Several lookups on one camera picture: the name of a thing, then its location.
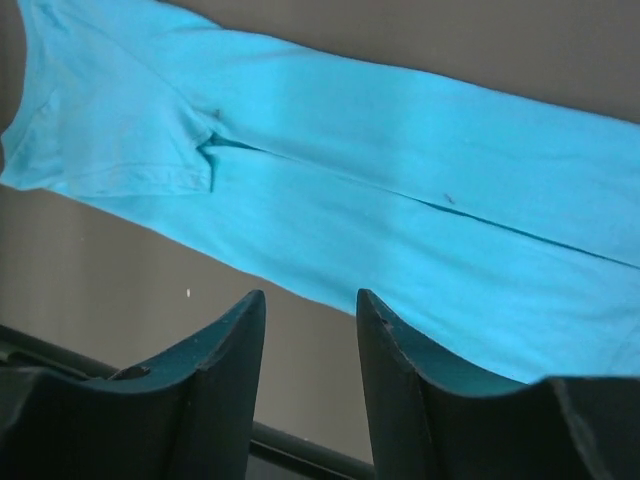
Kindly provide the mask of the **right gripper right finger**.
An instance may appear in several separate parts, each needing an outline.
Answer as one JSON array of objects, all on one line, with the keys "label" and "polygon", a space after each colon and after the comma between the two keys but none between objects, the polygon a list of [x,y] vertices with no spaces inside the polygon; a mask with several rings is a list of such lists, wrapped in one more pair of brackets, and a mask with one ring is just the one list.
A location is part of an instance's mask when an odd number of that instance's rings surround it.
[{"label": "right gripper right finger", "polygon": [[357,296],[369,435],[380,479],[635,479],[639,382],[551,376],[522,384]]}]

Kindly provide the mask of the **cyan t shirt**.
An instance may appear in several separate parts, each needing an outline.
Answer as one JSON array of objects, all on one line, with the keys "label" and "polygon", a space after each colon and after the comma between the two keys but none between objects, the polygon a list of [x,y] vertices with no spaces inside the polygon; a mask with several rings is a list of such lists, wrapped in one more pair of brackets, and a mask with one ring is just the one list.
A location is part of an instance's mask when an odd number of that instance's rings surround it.
[{"label": "cyan t shirt", "polygon": [[18,8],[4,185],[345,312],[370,289],[521,383],[638,374],[637,125],[159,1]]}]

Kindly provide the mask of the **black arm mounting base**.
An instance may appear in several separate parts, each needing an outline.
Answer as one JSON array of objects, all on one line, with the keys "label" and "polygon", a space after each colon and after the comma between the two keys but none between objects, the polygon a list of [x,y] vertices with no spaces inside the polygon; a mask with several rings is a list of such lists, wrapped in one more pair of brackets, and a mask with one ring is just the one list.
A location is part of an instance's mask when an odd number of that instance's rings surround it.
[{"label": "black arm mounting base", "polygon": [[[1,365],[49,367],[81,380],[109,378],[117,369],[71,350],[3,326]],[[371,464],[253,424],[247,479],[373,479]]]}]

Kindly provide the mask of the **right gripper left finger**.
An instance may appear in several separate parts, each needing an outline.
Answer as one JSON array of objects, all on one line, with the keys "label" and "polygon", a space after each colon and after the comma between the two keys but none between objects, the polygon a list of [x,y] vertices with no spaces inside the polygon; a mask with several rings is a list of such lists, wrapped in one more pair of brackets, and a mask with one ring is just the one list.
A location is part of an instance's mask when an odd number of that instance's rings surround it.
[{"label": "right gripper left finger", "polygon": [[241,479],[264,345],[254,290],[205,328],[114,372],[3,328],[5,479]]}]

